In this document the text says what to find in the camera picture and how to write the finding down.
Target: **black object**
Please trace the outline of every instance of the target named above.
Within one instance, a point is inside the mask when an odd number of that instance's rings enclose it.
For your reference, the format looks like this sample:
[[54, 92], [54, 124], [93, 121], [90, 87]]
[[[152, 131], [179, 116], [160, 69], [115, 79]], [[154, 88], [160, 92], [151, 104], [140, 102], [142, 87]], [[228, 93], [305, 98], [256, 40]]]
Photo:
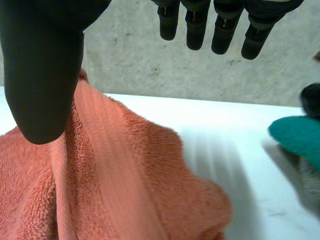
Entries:
[[239, 19], [244, 10], [243, 0], [215, 0], [214, 9], [218, 13], [215, 21], [211, 50], [215, 54], [225, 54], [234, 37]]
[[[179, 0], [152, 0], [158, 8], [160, 16], [160, 34], [165, 40], [175, 37]], [[249, 13], [250, 26], [245, 34], [241, 55], [248, 60], [255, 59], [264, 46], [274, 25], [286, 13], [298, 8], [304, 0], [214, 0], [214, 9], [218, 14], [215, 21], [211, 49], [214, 53], [223, 55], [227, 52], [236, 31], [244, 8]], [[208, 10], [211, 0], [181, 0], [187, 9], [186, 43], [189, 49], [199, 50], [203, 44]], [[174, 14], [164, 17], [167, 9]]]
[[320, 121], [320, 83], [306, 86], [300, 94], [300, 100], [305, 113]]
[[83, 60], [83, 30], [109, 0], [0, 0], [4, 90], [22, 134], [46, 144], [65, 130]]
[[186, 45], [191, 50], [199, 50], [204, 42], [210, 2], [211, 0], [181, 0], [187, 9]]
[[271, 18], [258, 18], [249, 14], [250, 26], [245, 34], [241, 55], [248, 60], [255, 59], [264, 46], [272, 28], [283, 17], [284, 15]]

